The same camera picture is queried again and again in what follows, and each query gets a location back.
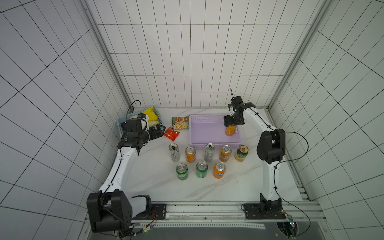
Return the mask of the orange gold can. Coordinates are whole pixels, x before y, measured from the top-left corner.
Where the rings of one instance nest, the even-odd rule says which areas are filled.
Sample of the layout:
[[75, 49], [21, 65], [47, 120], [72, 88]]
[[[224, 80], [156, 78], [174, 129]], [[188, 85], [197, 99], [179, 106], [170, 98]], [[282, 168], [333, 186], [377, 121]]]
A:
[[227, 136], [233, 136], [235, 134], [236, 128], [237, 128], [236, 126], [228, 126], [228, 127], [226, 127], [225, 134]]

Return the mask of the silver white drink can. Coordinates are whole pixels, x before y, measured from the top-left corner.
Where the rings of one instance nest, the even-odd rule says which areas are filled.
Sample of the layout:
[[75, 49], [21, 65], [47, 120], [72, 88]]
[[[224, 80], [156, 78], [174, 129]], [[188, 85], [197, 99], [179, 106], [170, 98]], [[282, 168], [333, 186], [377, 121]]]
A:
[[169, 150], [171, 154], [171, 159], [173, 162], [178, 162], [180, 160], [179, 146], [175, 143], [169, 145]]

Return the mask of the green gold can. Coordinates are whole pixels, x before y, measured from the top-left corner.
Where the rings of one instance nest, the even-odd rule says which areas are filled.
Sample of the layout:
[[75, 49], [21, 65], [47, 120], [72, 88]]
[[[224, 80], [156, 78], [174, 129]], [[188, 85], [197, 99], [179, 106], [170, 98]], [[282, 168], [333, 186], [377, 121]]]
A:
[[241, 146], [239, 146], [239, 148], [235, 154], [235, 159], [238, 162], [243, 162], [245, 160], [245, 158], [247, 157], [248, 153], [249, 153], [249, 148], [246, 145], [241, 145]]

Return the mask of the purple plastic basket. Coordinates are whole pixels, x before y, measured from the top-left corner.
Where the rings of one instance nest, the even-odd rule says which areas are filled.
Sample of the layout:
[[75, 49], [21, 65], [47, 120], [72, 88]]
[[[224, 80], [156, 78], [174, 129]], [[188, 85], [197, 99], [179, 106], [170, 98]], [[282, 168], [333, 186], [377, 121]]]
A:
[[225, 116], [226, 114], [190, 115], [190, 145], [198, 149], [204, 149], [208, 143], [217, 148], [224, 145], [240, 146], [243, 139], [238, 129], [233, 136], [225, 134]]

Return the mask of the green Sprite can front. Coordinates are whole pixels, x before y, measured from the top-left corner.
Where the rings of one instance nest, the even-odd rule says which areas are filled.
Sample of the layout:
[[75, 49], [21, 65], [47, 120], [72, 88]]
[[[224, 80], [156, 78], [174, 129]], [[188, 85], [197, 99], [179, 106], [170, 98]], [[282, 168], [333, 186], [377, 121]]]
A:
[[186, 180], [189, 176], [188, 166], [186, 164], [178, 164], [176, 166], [176, 172], [178, 175], [178, 179], [181, 181]]

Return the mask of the green sprite can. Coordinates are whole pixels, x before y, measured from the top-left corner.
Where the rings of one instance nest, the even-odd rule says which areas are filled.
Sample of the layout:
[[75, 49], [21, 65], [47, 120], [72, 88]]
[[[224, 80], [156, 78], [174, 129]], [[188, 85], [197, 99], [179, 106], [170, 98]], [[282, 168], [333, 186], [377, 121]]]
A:
[[203, 179], [207, 176], [208, 164], [205, 161], [200, 161], [196, 164], [196, 175], [198, 178]]
[[181, 181], [186, 180], [189, 176], [188, 166], [186, 164], [178, 164], [176, 166], [176, 172], [178, 175], [178, 179]]

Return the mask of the orange Fanta can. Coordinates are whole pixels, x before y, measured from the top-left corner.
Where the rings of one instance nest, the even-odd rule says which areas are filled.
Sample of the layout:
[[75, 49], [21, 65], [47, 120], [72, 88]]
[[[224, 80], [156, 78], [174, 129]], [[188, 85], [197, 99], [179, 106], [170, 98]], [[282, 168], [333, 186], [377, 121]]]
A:
[[224, 163], [219, 162], [214, 165], [213, 169], [213, 176], [216, 179], [221, 179], [224, 176], [224, 173], [226, 172], [226, 166]]

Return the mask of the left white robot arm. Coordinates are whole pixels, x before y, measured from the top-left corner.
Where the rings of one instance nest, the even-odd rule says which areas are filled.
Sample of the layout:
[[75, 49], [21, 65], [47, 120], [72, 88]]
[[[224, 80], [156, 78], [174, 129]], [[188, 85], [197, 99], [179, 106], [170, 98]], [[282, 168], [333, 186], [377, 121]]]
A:
[[125, 120], [122, 125], [125, 132], [117, 145], [111, 171], [100, 189], [87, 198], [92, 232], [103, 235], [116, 232], [120, 239], [146, 232], [157, 220], [166, 218], [167, 209], [165, 204], [153, 204], [149, 195], [128, 197], [124, 193], [129, 170], [152, 133], [145, 114]]

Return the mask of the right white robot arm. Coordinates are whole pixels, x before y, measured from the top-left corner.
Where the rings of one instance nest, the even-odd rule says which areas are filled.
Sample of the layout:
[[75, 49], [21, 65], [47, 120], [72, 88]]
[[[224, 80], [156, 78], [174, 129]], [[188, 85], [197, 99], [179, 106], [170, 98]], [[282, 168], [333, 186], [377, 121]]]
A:
[[249, 123], [260, 136], [257, 155], [263, 164], [263, 188], [258, 204], [244, 205], [246, 214], [251, 218], [285, 219], [282, 198], [277, 193], [280, 163], [286, 153], [285, 131], [273, 129], [256, 110], [256, 106], [251, 102], [243, 102], [240, 96], [232, 97], [228, 108], [234, 112], [224, 117], [226, 127]]

